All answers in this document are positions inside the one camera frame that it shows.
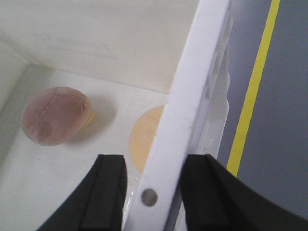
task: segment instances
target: white wall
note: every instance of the white wall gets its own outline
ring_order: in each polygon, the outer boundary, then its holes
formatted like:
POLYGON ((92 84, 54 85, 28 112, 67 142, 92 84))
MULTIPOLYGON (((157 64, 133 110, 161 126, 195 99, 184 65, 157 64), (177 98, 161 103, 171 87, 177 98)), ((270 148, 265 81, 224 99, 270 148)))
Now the white wall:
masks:
POLYGON ((0 34, 33 63, 167 93, 197 0, 11 0, 0 34))
POLYGON ((26 69, 27 61, 0 38, 0 111, 26 69))

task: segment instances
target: hole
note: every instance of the hole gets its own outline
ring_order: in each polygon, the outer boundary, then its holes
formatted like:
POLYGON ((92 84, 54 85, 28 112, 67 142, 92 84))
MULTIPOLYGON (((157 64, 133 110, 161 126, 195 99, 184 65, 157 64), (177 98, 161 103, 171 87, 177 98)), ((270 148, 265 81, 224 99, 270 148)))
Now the hole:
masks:
POLYGON ((157 202, 157 194, 153 189, 146 189, 141 195, 142 203, 148 207, 151 207, 157 202))

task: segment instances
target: fabric ball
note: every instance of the fabric ball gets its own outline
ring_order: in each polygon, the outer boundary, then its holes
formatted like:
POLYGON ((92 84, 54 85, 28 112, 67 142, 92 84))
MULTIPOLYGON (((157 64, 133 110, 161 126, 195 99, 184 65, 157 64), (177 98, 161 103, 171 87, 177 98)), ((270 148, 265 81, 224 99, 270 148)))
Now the fabric ball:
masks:
POLYGON ((87 122, 91 104, 80 91, 56 87, 33 96, 25 105, 21 125, 25 134, 44 146, 55 146, 73 137, 87 122))

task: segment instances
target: gray floor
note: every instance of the gray floor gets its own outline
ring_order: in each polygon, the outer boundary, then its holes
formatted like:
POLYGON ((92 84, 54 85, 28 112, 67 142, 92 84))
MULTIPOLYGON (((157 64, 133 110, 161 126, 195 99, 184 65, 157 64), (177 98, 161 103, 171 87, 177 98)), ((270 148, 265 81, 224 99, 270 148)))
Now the gray floor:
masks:
POLYGON ((229 159, 270 2, 270 0, 233 0, 234 23, 229 41, 230 110, 218 153, 218 161, 224 166, 229 159))
MULTIPOLYGON (((263 5, 255 15, 263 17, 263 5)), ((259 22, 257 31, 264 27, 259 22)), ((236 49, 233 34, 231 51, 236 49)), ((256 48, 253 44, 253 56, 256 48)), ((230 60, 230 114, 218 159, 226 164, 239 118, 242 100, 235 94, 242 72, 251 70, 251 60, 245 55, 230 55, 230 58, 242 59, 244 69, 238 69, 234 60, 230 60)), ((256 192, 302 217, 308 218, 308 1, 282 0, 278 11, 275 30, 264 68, 250 129, 248 132, 238 178, 256 192)))

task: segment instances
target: yellow line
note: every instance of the yellow line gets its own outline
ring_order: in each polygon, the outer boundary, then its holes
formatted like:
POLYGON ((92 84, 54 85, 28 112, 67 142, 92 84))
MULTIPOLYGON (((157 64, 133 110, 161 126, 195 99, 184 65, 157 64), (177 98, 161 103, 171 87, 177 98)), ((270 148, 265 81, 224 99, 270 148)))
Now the yellow line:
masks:
POLYGON ((231 153, 227 164, 227 170, 234 176, 237 176, 240 167, 246 136, 248 133, 266 57, 268 54, 279 4, 280 0, 272 0, 271 2, 268 18, 265 24, 263 36, 261 39, 257 58, 255 61, 255 66, 251 74, 240 120, 234 137, 233 146, 231 148, 231 153))

